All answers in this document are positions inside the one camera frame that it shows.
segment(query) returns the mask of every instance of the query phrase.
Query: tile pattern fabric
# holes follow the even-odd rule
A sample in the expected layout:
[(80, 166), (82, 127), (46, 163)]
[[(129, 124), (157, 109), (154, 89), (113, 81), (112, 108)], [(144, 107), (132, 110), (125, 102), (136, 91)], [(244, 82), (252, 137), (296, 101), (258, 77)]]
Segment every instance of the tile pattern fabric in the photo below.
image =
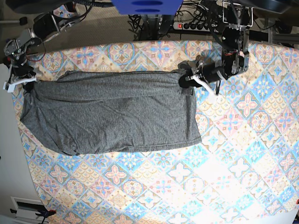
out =
[[(169, 151), (65, 156), (19, 121), (36, 191), (54, 224), (233, 223), (297, 208), (299, 51), (250, 44), (249, 71), (221, 83), (211, 102), (196, 90), (202, 143)], [(219, 59), (213, 42), (135, 42), (47, 53), (38, 78), (67, 70), (125, 72), (177, 68), (197, 55)]]

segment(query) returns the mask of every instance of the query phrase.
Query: gray t-shirt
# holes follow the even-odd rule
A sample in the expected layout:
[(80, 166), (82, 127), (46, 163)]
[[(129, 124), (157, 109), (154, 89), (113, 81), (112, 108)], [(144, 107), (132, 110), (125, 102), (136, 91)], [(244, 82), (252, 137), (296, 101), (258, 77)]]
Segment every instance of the gray t-shirt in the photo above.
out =
[(62, 154), (144, 152), (201, 142), (193, 88), (177, 72), (68, 71), (24, 94), (21, 122)]

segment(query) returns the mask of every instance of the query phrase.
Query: power strip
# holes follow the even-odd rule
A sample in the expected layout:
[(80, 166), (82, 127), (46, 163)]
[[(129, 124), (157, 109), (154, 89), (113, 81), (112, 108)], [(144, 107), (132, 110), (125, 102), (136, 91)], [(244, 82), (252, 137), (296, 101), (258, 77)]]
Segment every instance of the power strip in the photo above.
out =
[(188, 22), (174, 22), (173, 23), (173, 29), (176, 30), (192, 30), (192, 31), (207, 31), (209, 32), (208, 29), (202, 28), (199, 29), (198, 25), (195, 23), (188, 23)]

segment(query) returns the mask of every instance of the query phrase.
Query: blue object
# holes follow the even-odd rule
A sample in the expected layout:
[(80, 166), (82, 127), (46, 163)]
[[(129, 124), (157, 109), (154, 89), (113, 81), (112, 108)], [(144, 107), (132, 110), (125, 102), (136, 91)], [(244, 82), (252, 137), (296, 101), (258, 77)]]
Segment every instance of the blue object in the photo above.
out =
[(128, 14), (162, 14), (174, 15), (182, 0), (112, 0), (122, 15)]

